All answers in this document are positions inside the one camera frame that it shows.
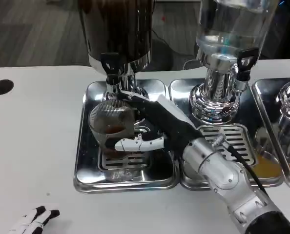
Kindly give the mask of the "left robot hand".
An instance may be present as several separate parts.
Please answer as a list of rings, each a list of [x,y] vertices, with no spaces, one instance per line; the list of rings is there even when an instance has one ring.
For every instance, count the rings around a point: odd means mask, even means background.
[[[47,210],[38,206],[20,220],[8,231],[9,234],[41,234],[44,226],[60,215],[59,210]]]

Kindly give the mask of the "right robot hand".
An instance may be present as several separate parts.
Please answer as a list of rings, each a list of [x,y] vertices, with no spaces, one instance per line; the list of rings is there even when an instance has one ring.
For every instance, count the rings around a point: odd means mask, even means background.
[[[171,149],[183,153],[186,146],[192,146],[193,141],[204,139],[194,124],[184,120],[186,115],[165,96],[160,95],[156,101],[151,101],[137,93],[120,91],[117,94],[120,100],[136,108],[150,123],[164,132]]]

